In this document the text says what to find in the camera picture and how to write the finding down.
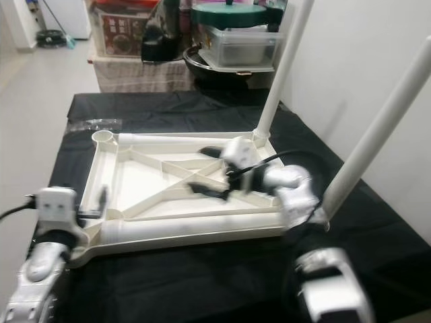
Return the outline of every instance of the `black cable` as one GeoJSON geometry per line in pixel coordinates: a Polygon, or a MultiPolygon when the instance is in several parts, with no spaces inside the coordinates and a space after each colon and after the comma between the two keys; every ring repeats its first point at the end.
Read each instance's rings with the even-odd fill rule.
{"type": "Polygon", "coordinates": [[[16,207],[14,209],[10,209],[10,210],[2,213],[0,215],[0,221],[2,221],[5,217],[7,217],[8,215],[11,215],[13,213],[17,213],[17,212],[20,212],[20,211],[25,210],[25,209],[35,209],[36,208],[36,197],[34,195],[30,195],[29,197],[30,197],[30,200],[26,204],[21,205],[20,207],[16,207]]]}
{"type": "Polygon", "coordinates": [[[306,218],[305,223],[309,223],[310,222],[311,218],[314,217],[314,212],[316,212],[317,209],[319,207],[321,207],[322,202],[323,202],[323,199],[319,199],[319,202],[316,204],[316,206],[314,207],[314,209],[311,211],[310,215],[306,218]]]}
{"type": "Polygon", "coordinates": [[[250,166],[250,167],[243,168],[241,170],[236,170],[236,171],[233,171],[232,173],[230,173],[228,175],[229,175],[229,177],[236,178],[237,176],[239,176],[245,172],[248,172],[249,170],[252,170],[253,168],[257,167],[258,165],[267,164],[272,160],[275,160],[277,158],[280,158],[280,157],[286,156],[286,155],[298,155],[298,156],[303,155],[306,157],[312,157],[314,159],[318,159],[320,162],[322,162],[321,164],[319,164],[319,167],[322,171],[322,174],[328,174],[329,173],[328,163],[322,158],[322,156],[320,156],[316,153],[313,153],[312,151],[293,149],[293,150],[281,151],[279,153],[276,153],[275,155],[272,155],[272,156],[265,158],[264,160],[262,160],[261,163],[255,165],[255,166],[250,166]]]}
{"type": "Polygon", "coordinates": [[[22,205],[20,207],[16,207],[14,209],[10,209],[10,210],[8,210],[8,211],[6,211],[6,212],[4,212],[4,213],[2,213],[0,215],[0,221],[3,220],[8,215],[11,215],[12,213],[16,213],[16,212],[22,211],[24,209],[28,209],[28,206],[27,205],[22,205]]]}

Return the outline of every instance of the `plastic storage box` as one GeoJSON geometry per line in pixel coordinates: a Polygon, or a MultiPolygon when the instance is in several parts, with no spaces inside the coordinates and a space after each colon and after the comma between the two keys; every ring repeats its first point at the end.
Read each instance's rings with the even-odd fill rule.
{"type": "Polygon", "coordinates": [[[272,67],[282,39],[282,33],[266,32],[266,26],[224,31],[206,26],[203,47],[220,67],[272,67]]]}

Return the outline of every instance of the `table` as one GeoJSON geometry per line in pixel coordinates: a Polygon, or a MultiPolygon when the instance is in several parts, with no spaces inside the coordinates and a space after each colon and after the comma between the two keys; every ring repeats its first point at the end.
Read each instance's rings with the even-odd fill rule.
{"type": "MultiPolygon", "coordinates": [[[[78,94],[51,185],[73,187],[81,198],[95,130],[249,131],[266,96],[267,90],[78,94]]],[[[271,143],[276,151],[315,151],[332,173],[341,165],[289,111],[277,111],[271,143]]],[[[315,180],[322,178],[316,174],[315,180]]],[[[365,183],[339,210],[330,234],[349,253],[377,322],[429,307],[431,248],[365,183]]],[[[289,252],[279,238],[266,238],[95,258],[72,272],[70,299],[60,315],[65,322],[288,322],[280,295],[289,252]]]]}

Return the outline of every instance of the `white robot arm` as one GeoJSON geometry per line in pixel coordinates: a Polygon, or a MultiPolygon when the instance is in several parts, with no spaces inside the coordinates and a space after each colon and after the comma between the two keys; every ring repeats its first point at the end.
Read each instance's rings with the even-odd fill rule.
{"type": "Polygon", "coordinates": [[[288,277],[293,283],[288,284],[288,289],[295,291],[288,293],[296,294],[304,319],[313,323],[373,322],[372,308],[347,254],[328,238],[326,219],[315,214],[320,200],[312,191],[310,173],[297,165],[281,168],[268,164],[283,153],[253,165],[247,145],[238,138],[223,151],[218,152],[216,147],[202,149],[202,153],[224,159],[230,187],[216,192],[198,183],[189,183],[191,188],[222,199],[227,199],[232,190],[278,197],[284,242],[294,251],[291,263],[294,270],[288,277]]]}
{"type": "MultiPolygon", "coordinates": [[[[0,322],[52,322],[55,310],[67,290],[66,267],[72,249],[85,243],[86,233],[77,224],[76,192],[50,187],[34,196],[38,211],[36,245],[18,272],[18,287],[0,322]]],[[[102,192],[101,208],[106,202],[102,192]]],[[[100,216],[101,210],[80,213],[81,218],[100,216]]]]}

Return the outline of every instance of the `gray floor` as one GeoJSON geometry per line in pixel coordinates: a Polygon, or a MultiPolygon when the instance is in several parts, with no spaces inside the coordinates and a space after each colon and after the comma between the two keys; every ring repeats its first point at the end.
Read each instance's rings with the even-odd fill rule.
{"type": "MultiPolygon", "coordinates": [[[[74,50],[38,49],[0,60],[0,211],[48,184],[73,95],[99,92],[87,53],[88,42],[81,41],[74,50]]],[[[34,225],[34,211],[0,225],[0,312],[15,288],[34,225]]]]}

